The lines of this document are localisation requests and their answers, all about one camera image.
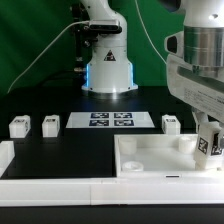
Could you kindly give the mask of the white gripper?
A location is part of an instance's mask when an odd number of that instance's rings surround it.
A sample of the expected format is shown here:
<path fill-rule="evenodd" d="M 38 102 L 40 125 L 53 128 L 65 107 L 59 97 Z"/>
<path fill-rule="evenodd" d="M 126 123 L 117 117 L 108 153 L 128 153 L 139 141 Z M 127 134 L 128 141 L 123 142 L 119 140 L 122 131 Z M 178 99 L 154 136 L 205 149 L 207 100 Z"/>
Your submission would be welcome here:
<path fill-rule="evenodd" d="M 166 74 L 170 93 L 196 108 L 192 110 L 196 132 L 209 121 L 208 115 L 224 122 L 223 82 L 194 74 L 190 64 L 172 54 L 167 57 Z"/>

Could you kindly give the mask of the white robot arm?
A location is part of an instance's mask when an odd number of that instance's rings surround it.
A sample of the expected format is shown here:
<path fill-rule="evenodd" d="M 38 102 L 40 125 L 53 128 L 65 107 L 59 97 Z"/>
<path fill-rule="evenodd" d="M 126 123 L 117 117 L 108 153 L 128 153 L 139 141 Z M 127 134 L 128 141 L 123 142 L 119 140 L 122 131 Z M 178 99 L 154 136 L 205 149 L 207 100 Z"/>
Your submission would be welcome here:
<path fill-rule="evenodd" d="M 137 88 L 127 58 L 127 22 L 108 0 L 80 0 L 96 35 L 83 90 L 114 97 Z M 159 0 L 185 15 L 183 30 L 165 39 L 170 93 L 193 107 L 198 125 L 210 117 L 224 129 L 224 0 Z"/>

